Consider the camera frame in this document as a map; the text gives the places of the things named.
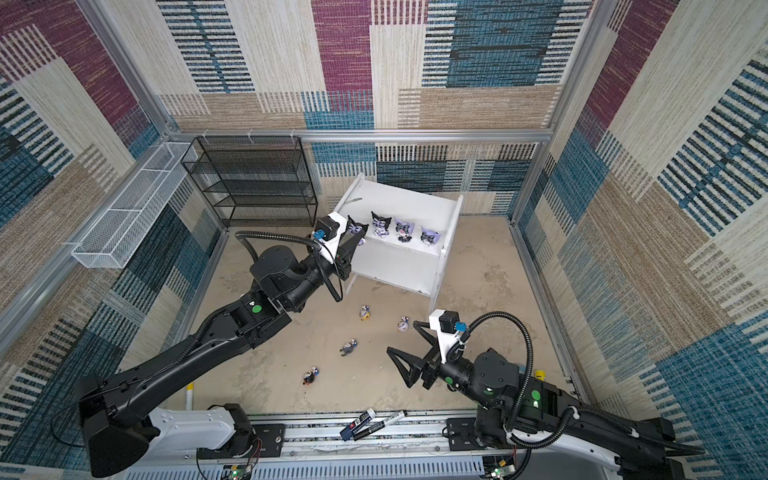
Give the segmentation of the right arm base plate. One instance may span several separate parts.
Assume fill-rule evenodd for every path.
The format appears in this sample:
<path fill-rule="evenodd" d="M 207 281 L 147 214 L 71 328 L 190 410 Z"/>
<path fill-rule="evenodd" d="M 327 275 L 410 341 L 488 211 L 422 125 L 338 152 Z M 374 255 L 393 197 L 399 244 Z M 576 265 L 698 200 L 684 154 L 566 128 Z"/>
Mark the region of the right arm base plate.
<path fill-rule="evenodd" d="M 473 451 L 487 448 L 479 440 L 475 422 L 476 419 L 470 417 L 453 417 L 446 420 L 442 435 L 447 439 L 450 451 Z"/>

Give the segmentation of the striped purple Kuromi figure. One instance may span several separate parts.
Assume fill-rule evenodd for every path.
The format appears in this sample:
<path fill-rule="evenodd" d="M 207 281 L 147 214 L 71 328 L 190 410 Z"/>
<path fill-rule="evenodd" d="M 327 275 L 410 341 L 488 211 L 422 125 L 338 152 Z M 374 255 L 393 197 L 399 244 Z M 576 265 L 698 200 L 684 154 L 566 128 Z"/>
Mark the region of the striped purple Kuromi figure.
<path fill-rule="evenodd" d="M 385 238 L 389 235 L 389 227 L 391 225 L 392 218 L 378 215 L 375 212 L 371 212 L 372 225 L 374 227 L 374 234 L 377 237 Z"/>

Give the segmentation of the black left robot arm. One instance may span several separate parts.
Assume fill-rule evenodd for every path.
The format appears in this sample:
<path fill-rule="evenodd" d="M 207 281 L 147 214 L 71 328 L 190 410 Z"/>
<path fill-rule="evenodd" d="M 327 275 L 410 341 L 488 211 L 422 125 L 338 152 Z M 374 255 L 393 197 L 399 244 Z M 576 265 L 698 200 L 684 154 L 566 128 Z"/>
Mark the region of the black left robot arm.
<path fill-rule="evenodd" d="M 254 451 L 256 434 L 235 403 L 181 412 L 161 405 L 203 374 L 274 337 L 318 288 L 342 300 L 331 279 L 348 279 L 368 230 L 343 222 L 336 214 L 325 216 L 305 237 L 237 232 L 253 260 L 247 293 L 151 359 L 108 378 L 91 374 L 77 381 L 78 424 L 93 477 L 123 472 L 151 453 L 207 450 L 243 457 Z"/>

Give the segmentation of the grey purple Kuromi figure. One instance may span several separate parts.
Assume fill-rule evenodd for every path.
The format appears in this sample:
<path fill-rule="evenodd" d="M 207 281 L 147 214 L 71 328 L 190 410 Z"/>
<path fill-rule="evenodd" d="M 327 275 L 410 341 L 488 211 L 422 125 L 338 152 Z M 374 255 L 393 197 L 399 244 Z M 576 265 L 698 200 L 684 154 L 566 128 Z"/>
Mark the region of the grey purple Kuromi figure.
<path fill-rule="evenodd" d="M 355 348 L 357 347 L 358 342 L 356 339 L 350 339 L 348 342 L 346 342 L 342 348 L 339 350 L 342 357 L 345 357 L 349 354 L 351 354 Z"/>

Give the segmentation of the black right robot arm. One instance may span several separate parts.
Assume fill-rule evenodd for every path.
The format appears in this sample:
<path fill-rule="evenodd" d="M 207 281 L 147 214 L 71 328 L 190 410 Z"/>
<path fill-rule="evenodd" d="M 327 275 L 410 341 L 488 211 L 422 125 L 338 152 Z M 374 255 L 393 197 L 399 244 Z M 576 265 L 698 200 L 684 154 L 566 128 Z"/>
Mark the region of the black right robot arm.
<path fill-rule="evenodd" d="M 475 360 L 465 357 L 471 335 L 492 319 L 509 321 L 520 331 L 524 365 L 493 348 Z M 488 468 L 486 479 L 518 478 L 534 451 L 546 448 L 599 463 L 622 479 L 682 479 L 682 458 L 705 452 L 701 446 L 678 442 L 672 423 L 664 418 L 620 417 L 536 378 L 532 337 L 510 313 L 492 311 L 465 324 L 455 311 L 436 310 L 428 321 L 413 326 L 430 345 L 425 355 L 394 347 L 386 351 L 406 386 L 421 383 L 429 389 L 442 381 L 477 407 L 473 418 L 447 420 L 443 434 L 451 450 L 514 453 L 512 459 Z"/>

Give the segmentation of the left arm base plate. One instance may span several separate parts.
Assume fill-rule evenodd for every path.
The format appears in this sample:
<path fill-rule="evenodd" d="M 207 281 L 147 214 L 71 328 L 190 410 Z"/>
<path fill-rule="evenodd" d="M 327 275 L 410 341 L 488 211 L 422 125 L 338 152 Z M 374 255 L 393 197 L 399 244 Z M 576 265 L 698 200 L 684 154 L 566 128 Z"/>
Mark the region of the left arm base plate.
<path fill-rule="evenodd" d="M 281 456 L 286 425 L 282 423 L 254 424 L 254 440 L 249 459 L 278 458 Z"/>

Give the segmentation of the purple hood Kuromi figure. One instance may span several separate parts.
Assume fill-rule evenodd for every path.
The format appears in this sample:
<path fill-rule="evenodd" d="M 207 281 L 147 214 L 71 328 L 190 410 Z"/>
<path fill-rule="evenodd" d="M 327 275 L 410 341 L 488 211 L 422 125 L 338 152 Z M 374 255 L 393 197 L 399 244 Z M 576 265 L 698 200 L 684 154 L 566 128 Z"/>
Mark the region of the purple hood Kuromi figure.
<path fill-rule="evenodd" d="M 429 246 L 436 246 L 442 238 L 442 234 L 435 230 L 430 230 L 425 227 L 421 227 L 420 241 Z"/>

